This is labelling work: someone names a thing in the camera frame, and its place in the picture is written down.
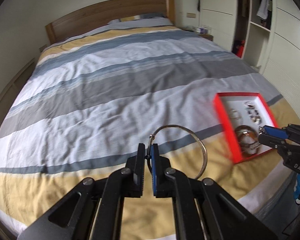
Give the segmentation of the amber bangle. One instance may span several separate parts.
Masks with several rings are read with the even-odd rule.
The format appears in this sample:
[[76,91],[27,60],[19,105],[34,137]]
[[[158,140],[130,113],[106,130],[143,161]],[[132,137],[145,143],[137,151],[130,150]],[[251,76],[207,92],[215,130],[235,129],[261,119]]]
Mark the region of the amber bangle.
[[242,134],[238,137],[239,146],[242,154],[245,157],[251,157],[257,155],[260,149],[260,143],[252,135]]

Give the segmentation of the dark brown bangle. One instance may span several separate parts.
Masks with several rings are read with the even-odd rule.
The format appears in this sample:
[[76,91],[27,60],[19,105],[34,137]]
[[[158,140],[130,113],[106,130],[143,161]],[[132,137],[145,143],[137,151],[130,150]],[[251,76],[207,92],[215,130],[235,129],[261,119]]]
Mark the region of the dark brown bangle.
[[258,133],[250,126],[240,125],[235,128],[235,135],[237,139],[241,139],[243,136],[249,136],[254,140],[257,140]]

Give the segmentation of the silver ring bangle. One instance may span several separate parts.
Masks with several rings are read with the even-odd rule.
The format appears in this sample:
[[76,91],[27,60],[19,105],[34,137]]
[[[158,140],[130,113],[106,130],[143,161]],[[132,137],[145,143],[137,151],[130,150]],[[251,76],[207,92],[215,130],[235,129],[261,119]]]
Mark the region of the silver ring bangle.
[[255,108],[255,105],[254,105],[252,102],[250,102],[250,101],[246,101],[246,102],[244,103],[244,106],[245,106],[246,108],[248,108],[248,109],[254,109],[254,108]]

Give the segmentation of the red jewelry box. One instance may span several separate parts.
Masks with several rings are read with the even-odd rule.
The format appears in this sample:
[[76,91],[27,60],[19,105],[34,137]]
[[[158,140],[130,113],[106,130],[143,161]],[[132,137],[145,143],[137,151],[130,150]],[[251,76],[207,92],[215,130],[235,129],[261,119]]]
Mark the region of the red jewelry box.
[[276,120],[260,93],[221,92],[215,95],[214,107],[231,152],[237,164],[270,151],[258,142],[259,128],[277,128]]

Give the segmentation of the red item in wardrobe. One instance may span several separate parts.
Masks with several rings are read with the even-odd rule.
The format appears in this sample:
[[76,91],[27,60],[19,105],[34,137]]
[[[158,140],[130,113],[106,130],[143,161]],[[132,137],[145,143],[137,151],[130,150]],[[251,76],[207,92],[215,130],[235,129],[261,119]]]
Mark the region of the red item in wardrobe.
[[237,57],[242,58],[245,40],[238,40],[235,42],[235,54]]

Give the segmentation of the striped duvet cover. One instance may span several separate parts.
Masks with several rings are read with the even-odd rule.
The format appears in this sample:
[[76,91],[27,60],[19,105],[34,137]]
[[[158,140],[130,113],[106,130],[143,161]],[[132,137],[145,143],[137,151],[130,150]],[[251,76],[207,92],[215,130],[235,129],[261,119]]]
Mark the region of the striped duvet cover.
[[107,29],[47,48],[0,127],[0,221],[19,235],[84,177],[107,177],[168,124],[202,139],[205,176],[250,212],[266,207],[291,172],[275,151],[230,161],[218,92],[260,93],[280,126],[299,123],[242,59],[176,27]]

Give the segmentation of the white wardrobe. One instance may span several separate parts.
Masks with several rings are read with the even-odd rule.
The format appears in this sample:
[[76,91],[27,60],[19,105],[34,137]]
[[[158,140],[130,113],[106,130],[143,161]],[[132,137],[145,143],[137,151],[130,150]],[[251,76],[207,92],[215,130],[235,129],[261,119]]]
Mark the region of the white wardrobe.
[[257,17],[261,0],[199,0],[200,26],[222,48],[235,52],[289,102],[300,118],[300,9],[293,0],[269,0],[268,18]]

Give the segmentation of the striped hanging shirt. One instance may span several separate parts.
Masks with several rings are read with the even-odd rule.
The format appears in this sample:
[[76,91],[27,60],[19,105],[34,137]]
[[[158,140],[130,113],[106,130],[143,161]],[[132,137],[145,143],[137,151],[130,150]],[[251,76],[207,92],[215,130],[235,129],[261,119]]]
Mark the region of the striped hanging shirt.
[[265,21],[268,18],[268,7],[269,7],[269,0],[261,0],[260,6],[257,11],[257,17],[261,20]]

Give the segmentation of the wooden nightstand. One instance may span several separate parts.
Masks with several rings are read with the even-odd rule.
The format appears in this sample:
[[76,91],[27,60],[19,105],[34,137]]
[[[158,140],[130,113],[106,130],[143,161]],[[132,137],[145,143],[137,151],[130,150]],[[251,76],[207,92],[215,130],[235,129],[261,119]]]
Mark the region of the wooden nightstand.
[[199,32],[196,32],[194,29],[189,29],[187,30],[189,32],[192,32],[192,33],[195,33],[196,35],[204,38],[204,39],[207,39],[209,41],[213,41],[213,36],[211,34],[208,34],[208,33],[199,33]]

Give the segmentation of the grey pillow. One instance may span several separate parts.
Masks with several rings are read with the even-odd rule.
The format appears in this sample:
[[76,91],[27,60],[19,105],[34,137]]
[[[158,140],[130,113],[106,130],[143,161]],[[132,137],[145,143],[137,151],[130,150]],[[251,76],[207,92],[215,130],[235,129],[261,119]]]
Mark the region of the grey pillow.
[[143,27],[174,26],[174,24],[163,14],[148,13],[114,19],[108,22],[107,26],[110,29],[133,29]]

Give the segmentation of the wooden headboard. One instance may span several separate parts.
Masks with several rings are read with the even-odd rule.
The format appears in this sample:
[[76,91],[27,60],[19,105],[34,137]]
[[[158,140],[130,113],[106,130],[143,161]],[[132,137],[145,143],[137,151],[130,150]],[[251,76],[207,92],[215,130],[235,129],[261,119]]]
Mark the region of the wooden headboard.
[[82,35],[108,22],[134,15],[160,13],[175,23],[175,0],[108,0],[75,10],[45,26],[50,44]]

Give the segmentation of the wall switch plate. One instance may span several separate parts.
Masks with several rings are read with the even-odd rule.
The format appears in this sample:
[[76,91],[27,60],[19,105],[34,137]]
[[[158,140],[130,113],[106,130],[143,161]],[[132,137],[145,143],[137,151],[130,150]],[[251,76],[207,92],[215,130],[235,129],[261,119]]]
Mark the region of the wall switch plate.
[[190,12],[187,12],[187,13],[186,13],[186,17],[187,17],[187,18],[196,18],[196,13],[190,13]]

